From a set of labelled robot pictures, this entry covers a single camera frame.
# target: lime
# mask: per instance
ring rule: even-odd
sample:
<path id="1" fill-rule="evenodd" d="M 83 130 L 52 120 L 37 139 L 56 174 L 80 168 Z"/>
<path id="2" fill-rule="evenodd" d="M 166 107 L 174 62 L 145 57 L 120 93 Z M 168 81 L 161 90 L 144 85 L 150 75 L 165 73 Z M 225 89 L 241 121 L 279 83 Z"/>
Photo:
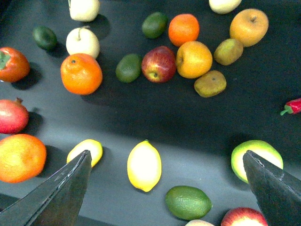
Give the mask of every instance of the lime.
<path id="1" fill-rule="evenodd" d="M 155 12 L 150 14 L 142 23 L 142 32 L 149 39 L 159 37 L 167 28 L 168 17 L 161 13 Z"/>
<path id="2" fill-rule="evenodd" d="M 116 76 L 119 81 L 130 83 L 141 74 L 142 57 L 138 54 L 124 56 L 116 67 Z"/>
<path id="3" fill-rule="evenodd" d="M 57 44 L 56 35 L 46 26 L 37 26 L 32 31 L 32 36 L 36 44 L 43 50 L 53 50 Z"/>
<path id="4" fill-rule="evenodd" d="M 212 208 L 209 197 L 191 186 L 175 186 L 165 195 L 165 203 L 176 217 L 194 220 L 204 217 Z"/>

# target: orange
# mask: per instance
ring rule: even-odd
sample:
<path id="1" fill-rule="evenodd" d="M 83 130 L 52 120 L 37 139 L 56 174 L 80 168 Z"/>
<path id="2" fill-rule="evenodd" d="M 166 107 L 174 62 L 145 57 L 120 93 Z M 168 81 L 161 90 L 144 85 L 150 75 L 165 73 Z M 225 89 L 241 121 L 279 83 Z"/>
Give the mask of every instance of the orange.
<path id="1" fill-rule="evenodd" d="M 187 79 L 195 79 L 207 73 L 212 66 L 213 57 L 208 47 L 199 41 L 188 41 L 177 51 L 178 73 Z"/>
<path id="2" fill-rule="evenodd" d="M 79 95 L 95 92 L 103 81 L 103 73 L 98 62 L 85 53 L 72 54 L 64 59 L 61 77 L 65 88 Z"/>
<path id="3" fill-rule="evenodd" d="M 248 8 L 239 12 L 230 25 L 230 37 L 239 40 L 244 47 L 258 43 L 267 33 L 269 19 L 259 9 Z"/>
<path id="4" fill-rule="evenodd" d="M 46 161 L 46 147 L 38 138 L 16 134 L 0 141 L 0 180 L 19 183 L 40 174 Z"/>
<path id="5" fill-rule="evenodd" d="M 168 36 L 177 47 L 188 41 L 195 41 L 199 35 L 199 23 L 192 14 L 179 14 L 169 24 Z"/>

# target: dark gray surface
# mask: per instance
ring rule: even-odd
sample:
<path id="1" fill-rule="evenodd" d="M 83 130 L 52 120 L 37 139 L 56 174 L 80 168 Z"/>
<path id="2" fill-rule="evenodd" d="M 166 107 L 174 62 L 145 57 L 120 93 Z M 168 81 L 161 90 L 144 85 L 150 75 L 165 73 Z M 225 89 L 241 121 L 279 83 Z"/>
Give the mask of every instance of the dark gray surface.
<path id="1" fill-rule="evenodd" d="M 300 117 L 280 116 L 284 104 L 301 97 L 300 1 L 243 1 L 233 12 L 217 15 L 208 1 L 101 1 L 100 15 L 91 23 L 72 21 L 67 0 L 14 0 L 0 25 L 0 46 L 23 52 L 31 72 L 15 84 L 0 83 L 0 98 L 22 98 L 30 111 L 25 129 L 47 146 L 43 172 L 21 184 L 0 183 L 0 193 L 23 197 L 65 164 L 68 152 L 84 139 L 104 146 L 101 161 L 93 168 L 79 221 L 116 226 L 182 226 L 186 221 L 172 216 L 165 204 L 166 192 L 176 185 L 196 186 L 212 200 L 213 208 L 203 218 L 219 225 L 234 207 L 258 209 L 249 186 L 232 172 L 233 148 L 250 139 L 270 143 L 282 155 L 285 170 L 301 178 Z M 233 17 L 245 8 L 266 12 L 270 25 L 258 44 L 246 48 L 233 65 L 214 62 L 227 80 L 226 90 L 201 98 L 194 80 L 176 74 L 165 84 L 153 84 L 143 76 L 131 84 L 120 83 L 114 72 L 128 53 L 142 56 L 166 45 L 176 53 L 167 32 L 156 40 L 143 36 L 141 24 L 154 11 L 169 20 L 180 13 L 193 13 L 200 22 L 199 41 L 214 52 L 229 37 Z M 92 95 L 69 93 L 60 78 L 60 65 L 68 56 L 67 34 L 90 25 L 98 36 L 103 83 Z M 46 25 L 57 35 L 59 45 L 47 53 L 31 36 L 34 26 Z M 160 152 L 162 177 L 149 193 L 135 190 L 127 178 L 127 157 L 133 147 L 148 139 Z"/>

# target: lemon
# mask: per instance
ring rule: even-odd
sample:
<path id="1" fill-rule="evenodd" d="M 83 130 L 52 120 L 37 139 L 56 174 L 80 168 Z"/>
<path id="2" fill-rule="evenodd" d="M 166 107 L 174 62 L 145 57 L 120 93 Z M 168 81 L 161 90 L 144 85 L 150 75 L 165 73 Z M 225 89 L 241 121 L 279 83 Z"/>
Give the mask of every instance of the lemon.
<path id="1" fill-rule="evenodd" d="M 82 153 L 85 150 L 89 150 L 91 153 L 92 161 L 91 161 L 91 167 L 94 167 L 96 163 L 99 162 L 103 155 L 103 146 L 100 142 L 92 139 L 87 139 L 79 144 L 77 144 L 68 154 L 67 156 L 67 163 L 70 162 L 72 159 L 74 159 L 76 156 L 78 156 L 80 153 Z"/>
<path id="2" fill-rule="evenodd" d="M 131 184 L 149 192 L 160 180 L 162 164 L 159 152 L 148 140 L 137 144 L 127 160 L 127 175 Z"/>

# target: apple stem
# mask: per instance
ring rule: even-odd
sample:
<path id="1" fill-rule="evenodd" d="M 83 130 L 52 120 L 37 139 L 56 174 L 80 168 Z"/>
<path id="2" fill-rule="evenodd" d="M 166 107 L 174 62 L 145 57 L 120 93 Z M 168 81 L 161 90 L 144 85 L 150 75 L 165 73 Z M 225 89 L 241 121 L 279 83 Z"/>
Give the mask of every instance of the apple stem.
<path id="1" fill-rule="evenodd" d="M 80 27 L 79 28 L 79 37 L 78 37 L 78 41 L 80 41 L 81 40 L 81 38 L 80 38 L 80 30 L 82 29 L 82 28 L 90 28 L 90 26 L 83 26 L 83 27 Z"/>
<path id="2" fill-rule="evenodd" d="M 21 99 L 21 98 L 16 98 L 16 100 L 15 100 L 18 104 L 21 104 L 22 102 L 23 102 L 23 100 Z"/>
<path id="3" fill-rule="evenodd" d="M 254 23 L 256 19 L 257 19 L 257 16 L 253 16 L 251 19 L 252 23 Z"/>

